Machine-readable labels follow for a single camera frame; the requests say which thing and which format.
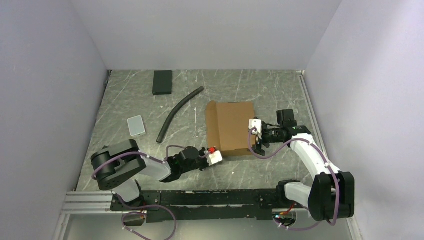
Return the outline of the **brown cardboard box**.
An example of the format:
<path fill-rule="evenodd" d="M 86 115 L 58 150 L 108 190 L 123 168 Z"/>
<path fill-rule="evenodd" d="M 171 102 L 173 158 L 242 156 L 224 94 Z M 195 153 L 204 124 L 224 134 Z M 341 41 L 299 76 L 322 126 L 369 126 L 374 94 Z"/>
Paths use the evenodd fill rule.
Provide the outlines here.
<path fill-rule="evenodd" d="M 206 140 L 224 157 L 250 156 L 248 148 L 255 143 L 249 134 L 249 120 L 255 117 L 253 102 L 210 101 L 205 109 Z"/>

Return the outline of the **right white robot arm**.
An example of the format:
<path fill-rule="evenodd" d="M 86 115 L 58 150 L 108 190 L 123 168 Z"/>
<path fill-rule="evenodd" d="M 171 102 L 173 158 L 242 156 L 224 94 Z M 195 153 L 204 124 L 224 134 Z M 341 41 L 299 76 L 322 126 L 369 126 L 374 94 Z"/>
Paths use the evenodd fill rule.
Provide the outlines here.
<path fill-rule="evenodd" d="M 275 200 L 287 208 L 292 203 L 309 210 L 317 221 L 335 225 L 338 219 L 347 219 L 355 213 L 355 178 L 348 171 L 335 166 L 317 146 L 311 131 L 295 120 L 292 109 L 276 112 L 277 124 L 254 117 L 249 120 L 249 135 L 255 143 L 248 144 L 249 151 L 259 159 L 269 159 L 283 148 L 289 147 L 297 154 L 313 178 L 311 186 L 298 180 L 282 180 L 276 187 Z"/>

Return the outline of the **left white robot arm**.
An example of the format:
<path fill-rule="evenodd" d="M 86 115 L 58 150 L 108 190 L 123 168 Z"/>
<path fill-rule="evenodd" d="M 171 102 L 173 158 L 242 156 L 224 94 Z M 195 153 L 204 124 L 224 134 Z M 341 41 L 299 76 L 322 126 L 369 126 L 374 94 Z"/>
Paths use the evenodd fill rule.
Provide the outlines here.
<path fill-rule="evenodd" d="M 173 156 L 167 154 L 159 159 L 142 152 L 133 139 L 104 146 L 90 158 L 93 167 L 91 177 L 101 191 L 117 193 L 129 209 L 137 210 L 143 205 L 144 196 L 140 184 L 133 179 L 135 175 L 142 174 L 161 183 L 171 183 L 185 173 L 203 171 L 223 161 L 221 152 L 215 147 L 197 149 L 181 146 L 180 149 Z"/>

